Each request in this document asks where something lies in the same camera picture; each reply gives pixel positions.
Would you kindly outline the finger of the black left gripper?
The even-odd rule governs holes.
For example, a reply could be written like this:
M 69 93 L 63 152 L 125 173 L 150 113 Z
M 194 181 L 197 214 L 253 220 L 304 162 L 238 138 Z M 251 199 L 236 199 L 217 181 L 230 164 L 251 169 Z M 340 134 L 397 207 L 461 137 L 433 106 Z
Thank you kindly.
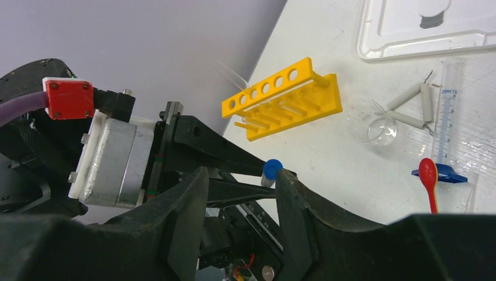
M 159 117 L 164 131 L 159 146 L 163 172 L 191 173 L 198 167 L 260 177 L 265 160 L 235 145 L 200 119 L 184 115 L 181 103 L 168 102 Z
M 261 199 L 275 199 L 275 190 L 222 179 L 209 179 L 208 208 L 226 208 Z

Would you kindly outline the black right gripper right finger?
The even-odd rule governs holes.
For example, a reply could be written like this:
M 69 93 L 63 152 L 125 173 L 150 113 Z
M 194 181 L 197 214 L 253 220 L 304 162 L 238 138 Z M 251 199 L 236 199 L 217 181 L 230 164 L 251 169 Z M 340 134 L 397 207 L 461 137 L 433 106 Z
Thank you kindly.
M 330 202 L 290 171 L 275 196 L 283 266 L 277 280 L 494 280 L 495 217 L 414 214 L 389 225 Z

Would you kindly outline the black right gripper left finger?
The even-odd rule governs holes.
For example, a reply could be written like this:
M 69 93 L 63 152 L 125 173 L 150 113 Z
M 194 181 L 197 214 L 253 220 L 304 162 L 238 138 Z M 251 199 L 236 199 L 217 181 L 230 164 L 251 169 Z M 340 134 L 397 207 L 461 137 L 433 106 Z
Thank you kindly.
M 200 167 L 104 224 L 2 215 L 1 279 L 194 280 L 208 186 Z

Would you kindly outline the blue capped test tube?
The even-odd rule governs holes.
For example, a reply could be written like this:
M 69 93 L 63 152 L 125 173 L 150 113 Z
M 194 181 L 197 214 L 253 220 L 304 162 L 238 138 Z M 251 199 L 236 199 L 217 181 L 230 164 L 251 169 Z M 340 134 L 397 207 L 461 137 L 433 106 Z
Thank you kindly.
M 283 164 L 277 159 L 270 159 L 263 165 L 263 173 L 260 184 L 263 187 L 271 187 L 277 178 L 277 172 L 283 168 Z

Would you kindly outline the yellow test tube rack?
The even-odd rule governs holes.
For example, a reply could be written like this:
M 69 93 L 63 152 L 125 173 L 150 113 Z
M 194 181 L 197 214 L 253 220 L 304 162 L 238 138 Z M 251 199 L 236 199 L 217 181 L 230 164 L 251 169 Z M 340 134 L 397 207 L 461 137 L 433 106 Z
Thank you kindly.
M 221 115 L 241 117 L 248 141 L 286 131 L 343 111 L 337 76 L 322 76 L 312 60 L 302 60 L 255 83 L 221 103 Z

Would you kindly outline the large clear test tube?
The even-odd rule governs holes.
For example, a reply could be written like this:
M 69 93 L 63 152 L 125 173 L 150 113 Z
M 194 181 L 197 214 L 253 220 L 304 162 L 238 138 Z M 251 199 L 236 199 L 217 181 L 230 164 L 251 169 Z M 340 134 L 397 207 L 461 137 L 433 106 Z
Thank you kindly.
M 244 78 L 238 75 L 235 71 L 231 70 L 221 61 L 218 60 L 215 64 L 215 67 L 224 76 L 224 78 L 229 80 L 238 89 L 245 90 L 249 87 L 248 82 Z

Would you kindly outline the clear glass test tube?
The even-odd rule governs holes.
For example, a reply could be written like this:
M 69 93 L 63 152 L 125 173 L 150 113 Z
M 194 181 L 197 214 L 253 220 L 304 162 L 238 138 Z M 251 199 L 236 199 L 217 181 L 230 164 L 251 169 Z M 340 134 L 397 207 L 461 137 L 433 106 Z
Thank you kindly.
M 281 108 L 284 108 L 286 110 L 289 110 L 291 112 L 294 112 L 295 114 L 298 114 L 300 116 L 306 116 L 307 115 L 307 111 L 304 110 L 303 108 L 300 108 L 290 102 L 287 102 L 287 101 L 280 101 L 279 102 L 279 106 Z

